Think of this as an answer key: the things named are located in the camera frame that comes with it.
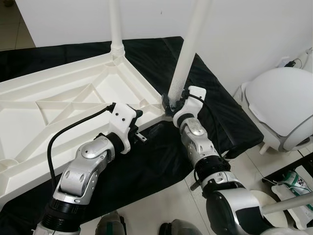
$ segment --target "white wall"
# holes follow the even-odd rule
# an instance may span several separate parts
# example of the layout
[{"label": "white wall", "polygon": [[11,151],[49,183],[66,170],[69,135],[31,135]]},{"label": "white wall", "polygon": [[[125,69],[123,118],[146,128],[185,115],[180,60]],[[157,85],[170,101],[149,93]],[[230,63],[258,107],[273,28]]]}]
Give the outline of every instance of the white wall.
[{"label": "white wall", "polygon": [[[109,41],[108,0],[16,0],[37,47]],[[121,0],[125,39],[183,36],[194,0]],[[311,0],[216,0],[198,53],[224,87],[312,46]]]}]

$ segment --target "black mat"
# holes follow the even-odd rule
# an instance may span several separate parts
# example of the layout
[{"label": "black mat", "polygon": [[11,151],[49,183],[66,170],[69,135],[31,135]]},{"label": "black mat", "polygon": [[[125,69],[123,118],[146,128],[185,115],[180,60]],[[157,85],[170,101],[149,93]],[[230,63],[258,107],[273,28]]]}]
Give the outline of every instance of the black mat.
[{"label": "black mat", "polygon": [[[179,56],[181,37],[125,40],[127,59],[160,93],[168,92]],[[110,51],[110,42],[41,47],[0,52],[0,81],[94,57]],[[196,55],[186,86],[207,89],[205,101],[218,120],[221,151],[235,158],[260,143],[263,135]],[[216,145],[212,117],[203,108],[199,120]],[[184,179],[192,170],[180,142],[178,130],[162,122],[145,130],[148,143],[133,146],[119,155],[101,173],[85,221],[167,188]],[[47,181],[8,202],[0,212],[1,235],[32,234],[50,199]]]}]

